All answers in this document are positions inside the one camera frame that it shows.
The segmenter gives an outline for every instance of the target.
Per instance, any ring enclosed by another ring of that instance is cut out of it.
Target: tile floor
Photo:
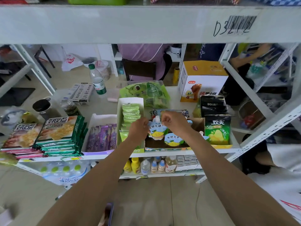
[[[83,66],[70,72],[62,72],[59,62],[55,62],[55,69],[49,64],[45,66],[58,89],[89,81],[89,71]],[[49,93],[33,74],[29,76],[32,81],[23,78],[16,87],[36,88],[23,104],[24,108],[31,111],[32,104],[49,96]],[[172,74],[167,76],[166,83]],[[106,86],[112,87],[117,79],[112,77]],[[63,187],[38,175],[17,167],[0,165],[0,206],[9,207],[14,216],[9,226],[36,225],[63,190]],[[111,201],[115,203],[112,226],[199,226],[200,223],[201,226],[234,225],[208,180],[196,184],[193,176],[120,180]]]

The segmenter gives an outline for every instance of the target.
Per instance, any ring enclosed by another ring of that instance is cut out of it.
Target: black cap
[[[38,100],[33,105],[32,108],[37,112],[42,112],[47,110],[50,107],[50,102],[46,99]]]

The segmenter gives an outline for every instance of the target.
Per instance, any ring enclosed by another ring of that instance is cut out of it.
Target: cable
[[[201,190],[201,184],[200,184],[200,186],[199,186],[197,201],[195,202],[195,214],[197,215],[198,222],[199,222],[199,224],[200,224],[200,226],[201,226],[201,222],[200,222],[200,220],[199,220],[198,213],[197,213],[197,206],[198,206],[198,200],[199,200],[199,196],[200,196],[200,190]]]
[[[161,44],[161,46],[159,47],[159,49],[157,50],[157,52],[155,53],[155,55],[154,55],[149,61],[151,61],[151,60],[156,56],[156,54],[158,53],[158,51],[160,50],[160,48],[162,47],[162,45],[163,45],[163,44]]]

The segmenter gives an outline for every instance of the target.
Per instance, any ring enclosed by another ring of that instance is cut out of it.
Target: yellow bottle
[[[124,166],[123,170],[124,170],[124,172],[127,172],[127,173],[132,172],[132,167],[131,167],[131,161],[130,160],[128,160],[126,162],[126,165]]]
[[[135,174],[141,172],[139,158],[132,158],[132,170]]]

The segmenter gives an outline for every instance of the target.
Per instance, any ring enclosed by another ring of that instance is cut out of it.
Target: green chip bag
[[[130,85],[120,89],[120,97],[139,97],[144,99],[144,106],[168,108],[170,97],[162,81],[128,82]]]

